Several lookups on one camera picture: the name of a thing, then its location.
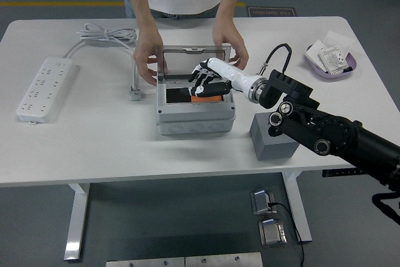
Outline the person's right hand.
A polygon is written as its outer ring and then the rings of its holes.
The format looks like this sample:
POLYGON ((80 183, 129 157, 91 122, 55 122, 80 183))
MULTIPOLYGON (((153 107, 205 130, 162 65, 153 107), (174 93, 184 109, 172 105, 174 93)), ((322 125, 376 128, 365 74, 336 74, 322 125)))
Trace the person's right hand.
POLYGON ((157 28, 142 28, 139 30, 138 42, 133 54, 139 75, 151 86, 157 83, 157 72, 148 65, 156 63, 158 47, 163 45, 162 37, 157 28))

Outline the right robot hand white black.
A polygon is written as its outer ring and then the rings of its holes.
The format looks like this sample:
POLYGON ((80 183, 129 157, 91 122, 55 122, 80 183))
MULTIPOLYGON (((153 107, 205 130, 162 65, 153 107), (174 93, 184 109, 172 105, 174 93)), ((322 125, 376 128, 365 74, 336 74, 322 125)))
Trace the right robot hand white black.
POLYGON ((209 58, 200 62, 191 73, 189 82, 197 78, 192 88, 181 88, 185 96, 206 98, 229 94, 231 89, 242 92, 246 99, 258 103, 256 92, 267 79, 260 75, 248 75, 243 70, 218 58, 209 58))

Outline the person's left hand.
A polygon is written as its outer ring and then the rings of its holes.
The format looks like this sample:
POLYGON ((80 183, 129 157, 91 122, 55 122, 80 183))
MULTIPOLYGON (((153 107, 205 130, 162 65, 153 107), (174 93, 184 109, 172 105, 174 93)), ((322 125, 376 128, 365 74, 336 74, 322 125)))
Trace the person's left hand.
POLYGON ((245 69, 249 59, 248 51, 244 39, 233 23, 215 23, 212 38, 216 46, 221 46, 224 43, 230 44, 236 52, 233 58, 234 65, 240 70, 245 69))

